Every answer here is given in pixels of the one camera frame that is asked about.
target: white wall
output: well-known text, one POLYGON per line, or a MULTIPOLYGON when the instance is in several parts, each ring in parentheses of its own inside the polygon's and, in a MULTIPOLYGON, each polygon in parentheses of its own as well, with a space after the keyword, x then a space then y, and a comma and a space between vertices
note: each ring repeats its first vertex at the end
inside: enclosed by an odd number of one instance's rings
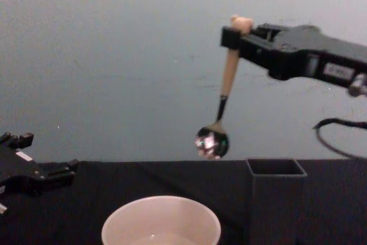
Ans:
MULTIPOLYGON (((199 160, 214 120, 233 13, 312 23, 367 45, 366 0, 0 0, 0 130, 34 132, 38 161, 199 160)), ((309 79, 278 83, 242 61, 225 113, 227 159, 335 158, 311 130, 330 116, 365 120, 367 100, 309 79)), ((355 153, 366 133, 326 127, 355 153)))

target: spoon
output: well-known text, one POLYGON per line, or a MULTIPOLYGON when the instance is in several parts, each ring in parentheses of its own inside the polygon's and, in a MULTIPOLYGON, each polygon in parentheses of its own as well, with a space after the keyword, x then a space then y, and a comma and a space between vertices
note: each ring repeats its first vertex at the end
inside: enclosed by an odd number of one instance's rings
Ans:
MULTIPOLYGON (((250 18, 233 15, 231 17, 231 25, 234 30, 241 31, 241 34, 248 34, 251 31, 253 21, 250 18)), ((219 160, 229 149, 229 138, 222 127, 221 120, 236 76, 238 63, 239 50, 228 49, 217 119, 214 124, 201 128, 196 134, 195 145, 198 153, 208 160, 219 160)))

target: white label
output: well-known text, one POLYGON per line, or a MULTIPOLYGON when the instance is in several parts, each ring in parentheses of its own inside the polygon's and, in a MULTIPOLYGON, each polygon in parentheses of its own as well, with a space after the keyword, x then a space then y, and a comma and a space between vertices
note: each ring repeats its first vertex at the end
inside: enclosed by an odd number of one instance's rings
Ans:
POLYGON ((25 153, 23 153, 23 152, 21 152, 21 151, 18 151, 18 152, 16 152, 15 153, 17 156, 19 156, 19 157, 22 157, 25 161, 32 161, 33 159, 32 158, 30 158, 27 154, 25 154, 25 153))
POLYGON ((354 75, 355 70, 349 67, 344 67, 334 63, 326 64, 323 73, 324 75, 329 75, 332 77, 338 77, 343 80, 351 80, 354 75))

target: screw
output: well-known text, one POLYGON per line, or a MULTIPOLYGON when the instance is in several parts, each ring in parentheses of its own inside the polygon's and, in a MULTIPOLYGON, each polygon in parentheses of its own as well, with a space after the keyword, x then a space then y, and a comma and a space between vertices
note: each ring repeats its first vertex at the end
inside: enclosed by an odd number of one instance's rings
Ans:
POLYGON ((287 49, 289 47, 289 45, 288 44, 282 44, 281 46, 280 46, 280 50, 285 50, 285 49, 287 49))
POLYGON ((303 27, 303 30, 318 30, 318 28, 314 25, 307 25, 303 27))

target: paper cup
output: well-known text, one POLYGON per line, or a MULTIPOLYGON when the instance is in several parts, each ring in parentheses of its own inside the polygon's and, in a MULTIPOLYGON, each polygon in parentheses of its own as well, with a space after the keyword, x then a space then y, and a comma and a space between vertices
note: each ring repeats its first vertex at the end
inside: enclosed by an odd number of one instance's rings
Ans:
POLYGON ((116 210, 102 228, 104 245, 217 245, 217 216, 199 202, 154 196, 116 210))

